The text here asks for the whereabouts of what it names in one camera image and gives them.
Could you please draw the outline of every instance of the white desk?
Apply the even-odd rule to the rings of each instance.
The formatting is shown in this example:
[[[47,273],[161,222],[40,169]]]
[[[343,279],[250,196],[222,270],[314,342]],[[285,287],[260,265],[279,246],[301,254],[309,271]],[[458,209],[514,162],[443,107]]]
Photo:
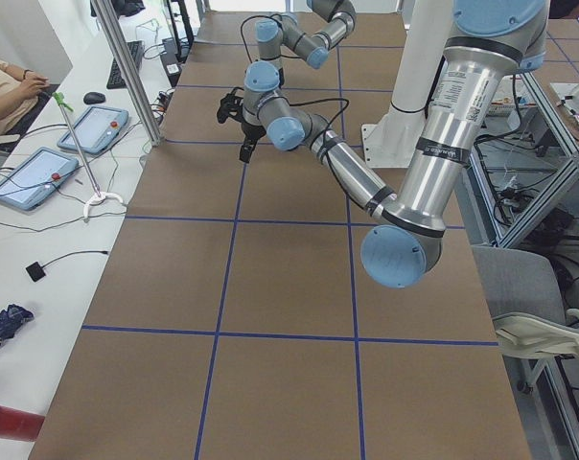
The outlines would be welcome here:
[[[131,30],[131,34],[125,32],[127,40],[135,38],[133,28]],[[139,29],[138,38],[149,47],[153,44],[154,33]],[[129,123],[138,121],[127,90],[105,88],[111,61],[112,55],[104,34],[100,32],[59,89],[65,101],[75,109],[74,119],[85,109],[83,94],[99,91],[106,94],[104,105],[125,108],[130,114]],[[143,59],[140,77],[150,102],[156,99],[159,91],[170,87],[157,58]],[[56,123],[63,123],[63,119],[55,102],[50,101],[32,129]],[[40,146],[56,149],[56,141],[63,132],[42,130],[25,138],[5,166],[20,164]],[[138,183],[142,171],[139,158],[147,144],[145,130],[137,126],[113,149],[119,167],[110,191],[121,195],[125,202],[129,202]],[[93,161],[91,167],[103,190],[108,191],[115,169],[113,158],[106,153]],[[69,178],[61,190],[81,200],[87,200],[93,194],[83,169]],[[43,228],[82,216],[82,207],[76,200],[52,194],[29,213],[0,204],[0,221]],[[110,200],[94,208],[93,215],[122,213],[124,210],[119,203]],[[47,412],[107,256],[84,254],[63,259],[49,265],[45,269],[47,276],[37,283],[31,281],[25,267],[34,261],[44,264],[73,251],[110,250],[122,221],[123,216],[93,218],[88,223],[80,220],[42,233],[0,226],[0,310],[15,303],[35,315],[34,321],[26,324],[14,339],[0,348],[0,405],[38,414]],[[0,458],[26,459],[32,446],[33,443],[0,439]]]

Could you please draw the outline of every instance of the light blue joint cap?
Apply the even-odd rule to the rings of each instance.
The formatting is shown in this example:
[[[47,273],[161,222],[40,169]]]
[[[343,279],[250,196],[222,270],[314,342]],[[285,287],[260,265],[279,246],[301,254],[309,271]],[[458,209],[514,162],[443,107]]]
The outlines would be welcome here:
[[[298,16],[296,16],[293,12],[282,12],[281,15],[291,19],[296,26],[298,25]]]
[[[297,118],[281,117],[274,120],[266,129],[268,138],[279,150],[298,147],[305,138],[305,130]]]
[[[279,71],[265,60],[258,60],[247,67],[244,87],[256,93],[266,93],[279,87]]]
[[[311,51],[309,57],[307,57],[307,64],[309,64],[313,69],[318,69],[324,62],[328,60],[330,52],[323,46],[319,46]]]
[[[373,228],[360,251],[366,273],[388,288],[414,285],[426,273],[426,254],[413,235],[394,225]]]
[[[465,34],[509,34],[535,17],[546,0],[454,0],[455,24]]]
[[[537,70],[539,67],[543,65],[545,61],[545,52],[539,53],[536,56],[525,57],[520,62],[520,70],[519,73],[526,73],[532,72],[533,70]]]
[[[268,43],[279,33],[279,26],[272,19],[262,19],[255,24],[255,37],[260,43]]]

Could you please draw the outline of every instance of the white stand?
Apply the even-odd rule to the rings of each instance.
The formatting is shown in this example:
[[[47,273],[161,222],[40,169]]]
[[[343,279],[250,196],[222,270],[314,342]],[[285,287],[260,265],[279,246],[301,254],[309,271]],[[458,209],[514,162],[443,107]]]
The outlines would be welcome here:
[[[452,27],[452,4],[452,0],[415,1],[392,104],[378,124],[362,125],[369,167],[406,168],[410,163],[426,123],[423,108]]]
[[[102,204],[107,198],[116,199],[121,204],[124,204],[124,199],[117,194],[113,194],[111,192],[102,192],[100,190],[100,185],[98,185],[98,181],[96,180],[96,177],[94,177],[94,173],[91,171],[91,167],[89,166],[87,157],[82,151],[81,143],[79,142],[79,138],[77,137],[77,132],[72,126],[72,123],[70,122],[70,117],[68,117],[68,113],[66,112],[66,108],[72,111],[72,107],[70,107],[70,105],[68,105],[63,101],[63,95],[61,93],[53,93],[53,97],[58,103],[59,111],[61,112],[61,115],[63,115],[63,119],[68,125],[70,135],[72,135],[72,138],[75,141],[75,146],[77,146],[77,152],[81,157],[82,165],[85,168],[85,171],[87,172],[87,176],[89,177],[89,181],[91,182],[91,187],[94,189],[94,195],[87,200],[82,209],[82,215],[85,218],[85,222],[87,222],[89,220],[89,208],[91,208],[92,206],[98,206],[99,204]]]
[[[98,192],[89,198],[85,203],[85,206],[82,208],[82,215],[85,217],[85,221],[89,219],[89,208],[102,204],[108,198],[116,199],[120,204],[124,204],[124,199],[121,198],[120,195],[113,194],[111,192]]]

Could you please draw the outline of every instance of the red object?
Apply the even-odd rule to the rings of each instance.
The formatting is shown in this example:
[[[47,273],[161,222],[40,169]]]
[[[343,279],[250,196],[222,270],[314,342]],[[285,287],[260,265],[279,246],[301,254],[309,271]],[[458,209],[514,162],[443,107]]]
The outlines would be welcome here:
[[[44,416],[0,405],[0,438],[35,441]]]

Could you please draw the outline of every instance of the table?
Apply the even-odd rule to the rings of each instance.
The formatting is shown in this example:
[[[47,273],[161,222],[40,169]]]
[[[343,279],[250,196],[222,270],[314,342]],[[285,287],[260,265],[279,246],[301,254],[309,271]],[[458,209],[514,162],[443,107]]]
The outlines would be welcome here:
[[[437,267],[390,290],[359,263],[372,222],[308,152],[238,161],[215,114],[244,19],[202,23],[30,458],[530,458],[455,200]],[[285,92],[348,96],[335,129],[359,150],[404,41],[362,14],[319,71],[287,63]]]
[[[133,27],[124,32],[127,40],[135,39]],[[153,33],[149,36],[141,29],[138,35],[148,46],[152,45]],[[125,108],[131,117],[129,123],[138,121],[126,89],[105,89],[111,60],[104,35],[99,33],[61,84],[59,91],[75,109],[74,119],[85,109],[83,94],[100,91],[106,94],[105,105]],[[144,59],[140,77],[151,102],[159,91],[169,88],[159,59]],[[32,129],[55,123],[63,123],[63,118],[55,102],[50,101]],[[56,141],[64,130],[41,130],[26,137],[5,166],[20,164],[40,146],[56,149]],[[142,126],[137,126],[113,149],[114,158],[106,153],[92,161],[92,170],[103,190],[110,188],[129,202],[142,172],[139,159],[148,149],[147,134]],[[61,191],[81,200],[93,194],[83,170],[68,179]],[[108,201],[94,209],[93,214],[124,211],[117,202]],[[19,226],[43,228],[79,216],[82,216],[82,204],[59,194],[53,194],[30,213],[20,213],[0,204],[0,221]],[[30,280],[25,266],[34,261],[49,262],[77,250],[111,250],[122,221],[121,214],[93,218],[88,223],[81,220],[42,233],[0,226],[0,310],[15,303],[35,314],[35,320],[0,349],[1,405],[39,414],[47,412],[107,256],[87,254],[58,261],[46,268],[47,276],[37,283]],[[25,459],[32,445],[0,439],[0,458]]]

